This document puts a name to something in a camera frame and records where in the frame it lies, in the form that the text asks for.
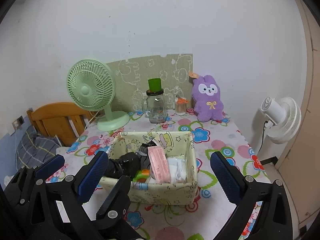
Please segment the black plastic bag bundle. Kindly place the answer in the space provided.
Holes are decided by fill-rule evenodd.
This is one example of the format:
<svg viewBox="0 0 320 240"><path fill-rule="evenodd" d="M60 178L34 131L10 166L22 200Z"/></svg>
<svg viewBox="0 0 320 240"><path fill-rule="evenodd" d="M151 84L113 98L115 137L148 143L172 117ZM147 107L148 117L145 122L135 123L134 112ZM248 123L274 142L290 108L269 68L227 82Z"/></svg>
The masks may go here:
<svg viewBox="0 0 320 240"><path fill-rule="evenodd" d="M128 176L132 180L139 170L140 157L134 152L129 152L121 155L118 159L109 159L104 176L114 179L119 179L121 176Z"/></svg>

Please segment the pink mask pack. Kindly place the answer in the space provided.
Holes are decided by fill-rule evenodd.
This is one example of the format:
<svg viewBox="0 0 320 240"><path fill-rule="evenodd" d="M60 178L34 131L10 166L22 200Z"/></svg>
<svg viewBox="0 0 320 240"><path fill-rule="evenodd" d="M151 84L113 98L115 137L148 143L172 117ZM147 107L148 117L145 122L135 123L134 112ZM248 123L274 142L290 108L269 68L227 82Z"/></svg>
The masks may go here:
<svg viewBox="0 0 320 240"><path fill-rule="evenodd" d="M170 170L163 147L148 147L148 156L157 183L170 183Z"/></svg>

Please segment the white tissue packet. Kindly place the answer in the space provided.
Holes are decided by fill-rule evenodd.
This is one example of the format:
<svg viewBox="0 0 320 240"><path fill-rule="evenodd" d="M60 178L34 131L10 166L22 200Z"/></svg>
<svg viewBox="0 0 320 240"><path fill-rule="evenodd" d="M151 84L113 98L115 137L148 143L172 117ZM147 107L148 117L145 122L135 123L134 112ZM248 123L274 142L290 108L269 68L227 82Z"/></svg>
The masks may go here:
<svg viewBox="0 0 320 240"><path fill-rule="evenodd" d="M171 157L167 159L172 184L185 183L187 178L185 159Z"/></svg>

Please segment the grey plaid bedding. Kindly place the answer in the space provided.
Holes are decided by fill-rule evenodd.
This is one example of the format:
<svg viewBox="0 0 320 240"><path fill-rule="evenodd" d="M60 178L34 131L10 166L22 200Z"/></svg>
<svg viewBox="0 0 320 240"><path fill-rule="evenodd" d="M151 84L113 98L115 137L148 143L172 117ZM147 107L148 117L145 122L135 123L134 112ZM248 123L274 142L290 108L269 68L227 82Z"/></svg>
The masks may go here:
<svg viewBox="0 0 320 240"><path fill-rule="evenodd" d="M20 140L16 150L17 169L41 166L56 155L56 149L62 147L57 136L47 137L29 126Z"/></svg>

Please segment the green orange small toy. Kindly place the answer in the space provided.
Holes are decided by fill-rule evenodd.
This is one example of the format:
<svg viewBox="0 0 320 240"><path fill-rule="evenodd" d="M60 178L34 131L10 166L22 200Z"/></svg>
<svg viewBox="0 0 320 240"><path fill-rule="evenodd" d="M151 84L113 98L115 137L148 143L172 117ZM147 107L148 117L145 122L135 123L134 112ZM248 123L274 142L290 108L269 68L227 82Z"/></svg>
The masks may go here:
<svg viewBox="0 0 320 240"><path fill-rule="evenodd" d="M145 183L150 177L150 170L143 169L136 173L135 177L132 179L133 182Z"/></svg>

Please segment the white standing fan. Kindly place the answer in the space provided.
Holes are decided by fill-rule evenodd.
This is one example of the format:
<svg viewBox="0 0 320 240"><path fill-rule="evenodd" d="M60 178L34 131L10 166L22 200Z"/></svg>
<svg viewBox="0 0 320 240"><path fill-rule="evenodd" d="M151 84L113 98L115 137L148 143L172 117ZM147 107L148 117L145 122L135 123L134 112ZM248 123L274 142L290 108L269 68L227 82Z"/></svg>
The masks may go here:
<svg viewBox="0 0 320 240"><path fill-rule="evenodd" d="M289 142L300 128L302 113L292 97L287 96L277 101L268 96L261 103L260 111L267 118L264 124L266 136L274 144Z"/></svg>

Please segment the green desk fan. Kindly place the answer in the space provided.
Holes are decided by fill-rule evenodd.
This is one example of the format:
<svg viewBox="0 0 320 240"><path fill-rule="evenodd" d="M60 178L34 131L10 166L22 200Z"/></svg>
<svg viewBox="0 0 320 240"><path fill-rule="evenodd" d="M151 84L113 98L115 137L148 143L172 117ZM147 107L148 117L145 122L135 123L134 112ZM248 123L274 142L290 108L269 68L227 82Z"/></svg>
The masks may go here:
<svg viewBox="0 0 320 240"><path fill-rule="evenodd" d="M99 130L116 130L129 122L126 112L111 109L116 82L106 64L97 60L80 60L69 70L66 84L68 94L77 106L89 112L104 111L97 120Z"/></svg>

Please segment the glass mason jar mug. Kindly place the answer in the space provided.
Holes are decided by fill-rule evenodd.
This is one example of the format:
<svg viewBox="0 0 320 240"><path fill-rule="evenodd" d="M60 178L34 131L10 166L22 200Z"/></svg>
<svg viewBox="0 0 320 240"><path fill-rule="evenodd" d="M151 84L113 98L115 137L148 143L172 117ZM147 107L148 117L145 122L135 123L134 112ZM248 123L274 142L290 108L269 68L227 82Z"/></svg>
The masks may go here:
<svg viewBox="0 0 320 240"><path fill-rule="evenodd" d="M147 90L145 103L147 115L152 124L161 124L166 121L167 111L163 89L157 92Z"/></svg>

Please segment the yellow cartoon fabric storage box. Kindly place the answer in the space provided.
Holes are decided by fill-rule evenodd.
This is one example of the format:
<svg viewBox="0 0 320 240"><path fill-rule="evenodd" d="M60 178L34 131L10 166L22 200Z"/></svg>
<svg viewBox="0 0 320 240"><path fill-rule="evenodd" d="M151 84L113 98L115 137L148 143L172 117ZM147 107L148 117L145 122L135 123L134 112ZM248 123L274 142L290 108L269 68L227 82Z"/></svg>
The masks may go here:
<svg viewBox="0 0 320 240"><path fill-rule="evenodd" d="M167 157L185 161L186 178L183 183L131 182L128 196L133 202L188 205L195 197L198 187L197 165L193 134L187 132L121 132L107 150L108 157L118 159L128 152L135 152L150 140L159 142Z"/></svg>

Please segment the green cup on jar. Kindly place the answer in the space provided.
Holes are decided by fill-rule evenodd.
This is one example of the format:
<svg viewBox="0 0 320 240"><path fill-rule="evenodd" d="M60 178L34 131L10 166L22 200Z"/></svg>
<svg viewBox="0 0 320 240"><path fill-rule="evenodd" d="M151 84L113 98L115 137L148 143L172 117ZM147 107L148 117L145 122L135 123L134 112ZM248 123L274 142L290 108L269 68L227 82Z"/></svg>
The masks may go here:
<svg viewBox="0 0 320 240"><path fill-rule="evenodd" d="M160 78L148 79L148 85L149 85L149 91L152 93L159 92L162 89Z"/></svg>

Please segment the cotton swab jar orange lid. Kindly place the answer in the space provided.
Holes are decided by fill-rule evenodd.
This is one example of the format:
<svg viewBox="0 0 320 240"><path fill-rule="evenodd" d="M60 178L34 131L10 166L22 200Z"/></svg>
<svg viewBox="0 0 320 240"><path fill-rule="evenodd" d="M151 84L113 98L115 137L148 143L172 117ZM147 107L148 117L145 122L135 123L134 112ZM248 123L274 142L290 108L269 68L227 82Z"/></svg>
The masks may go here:
<svg viewBox="0 0 320 240"><path fill-rule="evenodd" d="M177 115L185 115L187 112L187 106L188 106L189 100L186 98L180 97L176 95L175 99L175 113Z"/></svg>

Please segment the purple bunny plush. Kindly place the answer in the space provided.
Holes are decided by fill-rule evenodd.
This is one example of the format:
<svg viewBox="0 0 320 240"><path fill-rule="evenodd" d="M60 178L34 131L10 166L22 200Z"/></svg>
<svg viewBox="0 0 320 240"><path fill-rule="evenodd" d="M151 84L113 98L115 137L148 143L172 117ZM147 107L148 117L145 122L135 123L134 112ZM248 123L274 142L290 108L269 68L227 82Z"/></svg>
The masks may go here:
<svg viewBox="0 0 320 240"><path fill-rule="evenodd" d="M194 111L200 122L223 119L224 105L220 99L220 88L211 75L193 79L191 96L195 102Z"/></svg>

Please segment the wall power socket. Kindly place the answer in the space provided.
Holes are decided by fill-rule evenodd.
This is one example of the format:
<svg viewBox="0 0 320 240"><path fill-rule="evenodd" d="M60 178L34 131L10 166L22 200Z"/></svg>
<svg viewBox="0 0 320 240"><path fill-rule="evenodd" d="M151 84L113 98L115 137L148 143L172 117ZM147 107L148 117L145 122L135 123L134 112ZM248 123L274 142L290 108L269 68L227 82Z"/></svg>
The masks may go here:
<svg viewBox="0 0 320 240"><path fill-rule="evenodd" d="M23 124L24 124L24 118L23 118L23 116L20 116L19 118L17 118L17 119L12 123L12 126L13 126L14 130L16 131L16 130L19 129Z"/></svg>

